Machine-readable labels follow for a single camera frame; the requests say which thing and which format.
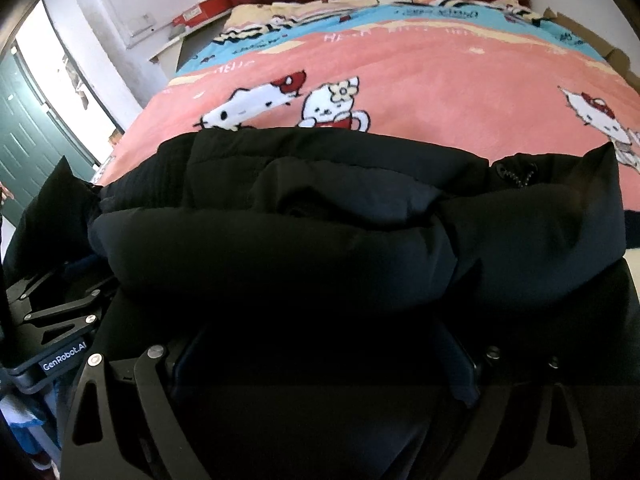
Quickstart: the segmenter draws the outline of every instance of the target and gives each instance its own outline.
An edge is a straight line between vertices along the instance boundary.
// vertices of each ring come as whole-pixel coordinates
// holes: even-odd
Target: screw
[[[500,359],[500,349],[497,346],[489,346],[484,355],[491,359],[491,361],[497,361]]]
[[[102,355],[93,354],[87,359],[87,362],[89,363],[89,366],[97,366],[102,362]]]
[[[162,354],[164,354],[164,347],[162,345],[153,345],[146,351],[146,355],[152,359],[158,359],[162,357]]]

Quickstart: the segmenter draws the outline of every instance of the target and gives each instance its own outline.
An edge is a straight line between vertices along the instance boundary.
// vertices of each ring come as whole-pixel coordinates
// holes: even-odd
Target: hello kitty character
[[[193,126],[216,126],[237,131],[242,127],[242,121],[277,106],[290,105],[293,99],[300,96],[300,89],[305,81],[306,72],[301,70],[251,89],[237,88],[223,105],[204,114]]]
[[[593,98],[585,92],[574,94],[564,88],[560,88],[560,90],[575,114],[584,121],[585,126],[593,126],[609,137],[616,148],[618,162],[625,166],[631,166],[640,173],[640,156],[636,154],[633,146],[633,143],[640,145],[638,134],[625,129],[620,124],[604,99]]]
[[[302,107],[302,128],[346,128],[366,132],[370,117],[364,110],[353,110],[360,80],[352,77],[337,83],[325,83],[313,90]],[[358,127],[353,128],[354,120]]]

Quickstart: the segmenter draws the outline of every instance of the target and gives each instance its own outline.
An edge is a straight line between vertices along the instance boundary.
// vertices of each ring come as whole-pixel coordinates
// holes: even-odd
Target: hello kitty blanket
[[[178,72],[96,176],[217,126],[338,127],[490,161],[583,155],[610,140],[640,210],[640,96],[580,38],[514,0],[323,0],[241,6]]]

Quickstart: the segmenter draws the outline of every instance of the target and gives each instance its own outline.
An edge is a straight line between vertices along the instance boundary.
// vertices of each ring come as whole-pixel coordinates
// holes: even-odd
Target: red box
[[[174,18],[173,23],[174,25],[184,24],[187,27],[195,27],[231,7],[233,7],[231,0],[206,0],[185,10],[180,16]]]

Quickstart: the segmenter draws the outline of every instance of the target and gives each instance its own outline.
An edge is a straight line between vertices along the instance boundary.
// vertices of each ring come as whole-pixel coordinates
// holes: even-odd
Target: green door
[[[93,157],[43,103],[20,53],[7,53],[0,62],[0,181],[15,196],[2,208],[14,225],[63,155],[83,180],[95,173]]]

